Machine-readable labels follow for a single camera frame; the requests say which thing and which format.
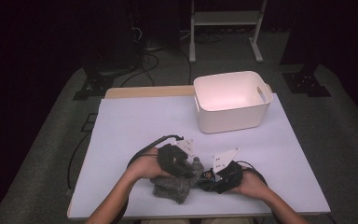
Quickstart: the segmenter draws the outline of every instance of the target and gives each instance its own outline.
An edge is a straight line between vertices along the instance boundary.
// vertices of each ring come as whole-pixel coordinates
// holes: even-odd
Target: floor
[[[150,53],[155,57],[143,57],[145,69],[156,66],[149,71],[149,77],[140,74],[128,79],[138,70],[118,77],[113,87],[152,86],[153,83],[156,86],[187,85],[196,77],[211,74],[257,72],[280,97],[332,210],[329,216],[307,219],[322,224],[358,223],[358,108],[343,90],[337,76],[322,65],[314,75],[331,97],[291,93],[282,73],[297,72],[301,65],[280,65],[289,33],[260,34],[258,44],[263,63],[255,61],[248,42],[250,35],[215,35],[221,40],[213,44],[197,44],[197,62],[192,64],[186,58],[188,42],[184,40],[181,50],[164,49]],[[86,75],[79,68],[63,88],[0,205],[0,223],[81,222],[66,216],[71,201],[68,189],[76,185],[90,141],[90,137],[81,132],[82,126],[90,113],[98,112],[102,99],[102,96],[92,96],[84,101],[73,100],[85,80]],[[68,186],[68,164],[73,155]],[[264,223],[274,222],[271,217],[266,217]]]

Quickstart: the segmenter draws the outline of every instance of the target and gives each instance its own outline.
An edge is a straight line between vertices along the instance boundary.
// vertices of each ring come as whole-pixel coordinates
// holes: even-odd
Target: person's right hand
[[[272,192],[256,174],[246,171],[242,173],[241,184],[232,189],[232,191],[261,200],[265,199]]]

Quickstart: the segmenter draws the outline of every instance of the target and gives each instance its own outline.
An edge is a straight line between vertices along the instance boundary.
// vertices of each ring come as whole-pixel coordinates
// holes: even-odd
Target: forearm
[[[272,210],[277,218],[284,224],[303,224],[309,223],[291,208],[278,194],[271,191],[262,199],[264,203]]]
[[[124,206],[137,180],[138,178],[128,175],[127,172],[124,173],[86,223],[111,223]]]

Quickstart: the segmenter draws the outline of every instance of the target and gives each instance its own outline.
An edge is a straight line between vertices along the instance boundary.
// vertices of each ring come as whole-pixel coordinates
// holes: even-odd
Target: hand
[[[241,184],[232,189],[232,191],[261,200],[265,199],[268,194],[272,192],[272,190],[252,172],[243,172]]]
[[[126,173],[132,175],[134,178],[155,178],[157,176],[173,177],[167,172],[163,171],[158,165],[157,161],[158,149],[152,147],[146,151],[144,156],[136,159],[128,168]]]

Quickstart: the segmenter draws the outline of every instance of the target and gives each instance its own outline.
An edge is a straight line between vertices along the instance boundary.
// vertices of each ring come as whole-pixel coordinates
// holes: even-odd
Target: white plastic bracket
[[[176,141],[176,145],[182,149],[189,157],[194,157],[193,150],[193,139],[184,139],[180,141]]]
[[[225,169],[232,162],[232,159],[240,152],[237,147],[213,156],[213,171],[215,173]]]

